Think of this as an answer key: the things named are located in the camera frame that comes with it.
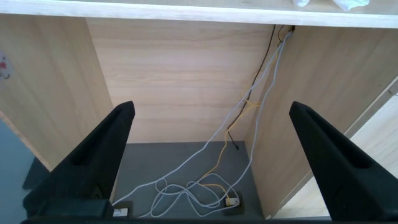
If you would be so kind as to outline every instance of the black cable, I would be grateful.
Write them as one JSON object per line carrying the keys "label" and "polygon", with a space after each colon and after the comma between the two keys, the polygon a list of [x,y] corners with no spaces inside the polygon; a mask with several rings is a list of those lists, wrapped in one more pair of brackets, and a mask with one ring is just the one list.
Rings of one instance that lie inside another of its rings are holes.
{"label": "black cable", "polygon": [[282,31],[282,29],[283,29],[284,27],[285,27],[285,25],[282,25],[282,26],[280,27],[279,31],[278,31],[278,39],[279,39],[279,42],[280,42],[280,43],[282,43],[283,40],[280,39],[279,34],[280,34],[280,32]]}
{"label": "black cable", "polygon": [[[261,68],[262,68],[262,66],[264,65],[264,62],[266,61],[266,58],[267,58],[267,56],[268,56],[269,49],[270,49],[270,47],[271,47],[272,38],[274,37],[275,28],[276,28],[276,25],[274,25],[274,28],[272,29],[271,38],[269,39],[269,43],[268,43],[268,48],[267,48],[266,55],[264,56],[264,59],[262,59],[261,65],[260,65],[260,67],[259,67],[259,70],[257,71],[257,74],[256,74],[256,76],[254,77],[254,80],[253,80],[253,83],[251,84],[251,86],[253,86],[254,83],[256,82],[256,79],[257,79],[257,77],[258,77],[259,74],[260,74]],[[251,95],[251,90],[249,91],[248,97],[246,98],[247,101],[250,99],[250,95]],[[245,106],[247,105],[247,101],[244,102],[244,104],[243,104],[243,106],[242,106],[242,109],[241,109],[241,112],[239,112],[239,114],[236,116],[236,118],[234,119],[234,121],[228,126],[227,130],[236,122],[236,120],[238,119],[238,117],[242,114],[242,112],[243,112]],[[239,146],[234,142],[234,139],[232,138],[232,136],[231,136],[231,134],[229,133],[229,131],[228,131],[228,135],[229,135],[229,137],[231,138],[232,143],[235,145],[235,148],[236,148],[236,149],[239,149]]]}

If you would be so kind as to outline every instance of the white cloth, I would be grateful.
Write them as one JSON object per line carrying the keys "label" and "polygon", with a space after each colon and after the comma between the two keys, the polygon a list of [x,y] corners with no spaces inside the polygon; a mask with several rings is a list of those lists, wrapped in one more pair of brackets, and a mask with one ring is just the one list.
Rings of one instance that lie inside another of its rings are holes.
{"label": "white cloth", "polygon": [[[354,7],[367,6],[370,0],[333,0],[342,10],[349,11]],[[306,6],[310,0],[293,0],[298,7]]]}

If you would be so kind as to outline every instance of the wooden panel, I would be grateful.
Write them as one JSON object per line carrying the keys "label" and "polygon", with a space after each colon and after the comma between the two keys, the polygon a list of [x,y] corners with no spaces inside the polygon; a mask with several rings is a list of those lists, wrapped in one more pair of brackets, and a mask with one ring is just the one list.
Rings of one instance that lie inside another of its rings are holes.
{"label": "wooden panel", "polygon": [[0,0],[0,13],[48,16],[245,22],[307,26],[398,28],[396,0],[375,0],[342,11],[332,1],[292,0]]}
{"label": "wooden panel", "polygon": [[398,30],[296,28],[255,142],[252,170],[265,216],[275,215],[310,177],[289,118],[292,102],[311,106],[345,132],[397,76],[397,38]]}
{"label": "wooden panel", "polygon": [[[216,22],[87,23],[113,105],[132,100],[136,106],[129,142],[209,140],[250,87],[272,31]],[[244,139],[252,114],[231,132],[236,140]]]}
{"label": "wooden panel", "polygon": [[[351,140],[398,177],[398,96],[393,96]],[[279,210],[276,218],[329,215],[313,177]]]}
{"label": "wooden panel", "polygon": [[1,118],[53,169],[112,104],[84,19],[0,15]]}

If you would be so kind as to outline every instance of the white cable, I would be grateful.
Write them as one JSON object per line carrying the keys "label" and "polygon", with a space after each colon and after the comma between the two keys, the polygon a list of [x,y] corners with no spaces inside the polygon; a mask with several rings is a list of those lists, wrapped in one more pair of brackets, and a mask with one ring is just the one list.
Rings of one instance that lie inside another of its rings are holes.
{"label": "white cable", "polygon": [[[282,44],[280,44],[280,45],[278,46],[277,50],[276,50],[276,51],[274,52],[274,54],[272,55],[272,58],[270,59],[269,63],[267,64],[266,69],[263,71],[263,73],[262,73],[262,75],[261,75],[261,78],[258,79],[258,81],[255,82],[255,84],[253,84],[253,86],[246,92],[246,94],[245,94],[245,95],[243,96],[243,98],[238,102],[238,104],[227,114],[227,116],[226,116],[226,118],[224,119],[222,125],[217,129],[217,131],[216,131],[216,132],[214,133],[214,135],[209,139],[209,141],[206,142],[206,144],[203,146],[203,148],[201,148],[199,151],[197,151],[197,152],[194,153],[192,156],[190,156],[186,161],[184,161],[184,162],[183,162],[181,165],[179,165],[176,169],[172,170],[171,172],[169,172],[168,174],[164,175],[163,177],[157,179],[156,181],[149,182],[149,183],[146,183],[146,184],[142,184],[142,185],[137,186],[137,187],[136,187],[134,190],[132,190],[130,193],[128,193],[128,194],[125,195],[124,197],[120,198],[119,200],[115,201],[115,202],[113,203],[113,205],[117,204],[118,202],[122,201],[122,200],[125,199],[126,197],[130,196],[130,195],[133,194],[137,189],[139,189],[139,188],[141,188],[141,187],[148,186],[148,185],[155,184],[155,187],[156,187],[156,190],[158,191],[158,194],[156,195],[154,201],[152,202],[152,206],[151,206],[151,208],[150,208],[150,211],[149,211],[148,213],[146,213],[145,215],[142,215],[142,216],[140,216],[140,217],[145,217],[145,216],[147,216],[147,215],[151,215],[151,216],[154,217],[154,218],[156,218],[156,217],[161,217],[162,215],[166,214],[166,213],[175,205],[175,203],[177,202],[177,200],[178,200],[178,199],[181,197],[181,195],[183,195],[183,194],[187,195],[187,198],[188,198],[188,201],[190,202],[190,205],[192,206],[192,208],[194,209],[195,213],[196,213],[199,217],[205,217],[205,216],[207,216],[207,215],[209,215],[209,214],[211,214],[211,213],[219,212],[219,211],[222,211],[222,210],[225,210],[225,209],[229,209],[229,208],[233,208],[233,207],[237,206],[237,205],[235,205],[235,206],[231,206],[231,207],[219,208],[219,209],[212,210],[212,211],[210,211],[210,212],[208,212],[208,213],[202,215],[202,214],[199,214],[199,213],[198,213],[198,211],[196,210],[196,208],[195,208],[194,205],[192,204],[192,200],[195,201],[197,204],[199,204],[199,206],[201,206],[201,207],[205,207],[205,208],[216,208],[216,207],[218,207],[218,206],[220,205],[220,202],[224,199],[224,197],[226,197],[226,195],[228,194],[228,192],[229,192],[230,190],[232,190],[232,191],[236,194],[236,192],[235,192],[235,190],[233,189],[233,187],[243,178],[243,176],[245,175],[245,173],[247,172],[247,170],[249,169],[249,167],[250,167],[250,165],[251,165],[251,163],[252,163],[252,157],[253,157],[253,152],[254,152],[254,150],[253,150],[253,149],[254,149],[254,143],[256,142],[256,138],[257,138],[257,128],[258,128],[259,117],[260,117],[261,111],[262,111],[262,109],[263,109],[265,99],[266,99],[268,93],[270,92],[270,90],[272,89],[272,87],[273,87],[274,84],[275,84],[275,78],[276,78],[276,74],[277,74],[277,69],[278,69],[278,65],[279,65],[279,60],[280,60],[280,56],[282,55],[282,52],[283,52],[283,49],[284,49],[285,41],[286,41],[291,35],[292,35],[292,32],[289,32],[289,33],[285,36],[285,39],[284,39],[284,41],[282,42]],[[196,182],[193,182],[193,181],[189,182],[189,183],[187,184],[186,187],[182,187],[182,186],[177,185],[177,184],[170,184],[170,185],[168,185],[168,184],[167,184],[167,180],[166,180],[165,178],[166,178],[167,176],[173,174],[175,171],[179,170],[179,168],[181,168],[181,167],[182,167],[183,165],[185,165],[190,159],[192,159],[193,157],[195,157],[198,153],[202,152],[202,150],[204,150],[204,149],[207,147],[208,143],[217,135],[217,133],[220,131],[220,129],[225,125],[225,122],[226,122],[227,119],[229,118],[230,114],[240,105],[240,103],[243,102],[243,99],[245,99],[245,97],[246,97],[246,95],[249,93],[249,91],[251,91],[251,90],[252,90],[259,82],[261,82],[261,80],[264,78],[265,73],[268,71],[269,65],[270,65],[270,64],[272,63],[272,61],[274,60],[274,58],[275,58],[275,56],[276,56],[276,53],[277,53],[278,51],[280,52],[280,54],[278,55],[277,63],[276,63],[276,65],[275,65],[275,70],[274,70],[274,76],[273,76],[273,79],[272,79],[272,83],[271,83],[270,87],[267,89],[266,93],[264,94],[264,96],[263,96],[263,98],[262,98],[261,106],[260,106],[259,112],[258,112],[258,114],[257,114],[256,127],[255,127],[255,132],[254,132],[253,144],[252,144],[252,147],[251,147],[251,155],[250,155],[249,164],[248,164],[248,166],[245,168],[245,170],[244,170],[244,172],[242,173],[242,175],[240,176],[240,178],[239,178],[233,185],[229,185],[229,183],[227,183],[227,181],[225,181],[223,178],[221,178],[218,174],[210,173],[210,174],[208,174],[208,175],[206,175],[206,176],[200,178],[200,179],[197,180]],[[203,180],[204,178],[209,177],[209,176],[211,176],[211,175],[215,175],[215,176],[219,177],[226,185],[229,186],[229,188],[227,189],[226,193],[225,193],[221,198],[219,198],[219,197],[217,196],[217,194],[216,194],[214,191],[212,191],[211,189],[209,189],[208,187],[202,186],[202,185],[199,184],[199,182],[200,182],[201,180]],[[165,186],[162,190],[159,190],[159,189],[157,188],[157,183],[158,183],[160,180],[165,180],[165,183],[166,183],[166,186]],[[205,189],[209,190],[211,193],[213,193],[213,194],[215,195],[215,197],[217,198],[217,201],[215,201],[215,202],[213,202],[213,203],[209,203],[209,204],[203,204],[203,203],[199,202],[199,200],[189,191],[189,189],[192,188],[192,187],[195,186],[195,185],[198,185],[198,186],[200,186],[200,187],[204,187]],[[167,193],[166,190],[167,190],[169,187],[178,187],[178,188],[181,189],[181,191],[179,191],[179,192],[174,192],[174,193]],[[163,198],[165,195],[178,195],[178,196],[177,196],[177,198],[173,201],[173,203],[166,209],[166,211],[162,212],[160,215],[153,215],[153,213],[152,213],[153,210],[155,209],[155,207],[159,204],[159,202],[162,200],[162,198]]]}

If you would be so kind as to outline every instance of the power adapter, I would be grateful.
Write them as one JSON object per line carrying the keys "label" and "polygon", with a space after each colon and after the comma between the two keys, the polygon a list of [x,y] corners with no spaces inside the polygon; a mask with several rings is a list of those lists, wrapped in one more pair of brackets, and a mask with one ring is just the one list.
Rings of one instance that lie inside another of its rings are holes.
{"label": "power adapter", "polygon": [[229,215],[242,215],[244,214],[244,203],[243,203],[243,196],[241,192],[236,192],[238,197],[236,197],[234,192],[228,193],[228,197],[225,197],[223,202],[223,208],[226,207],[231,207],[234,205],[237,205],[236,207],[229,208],[222,210],[221,212],[223,215],[229,216]]}

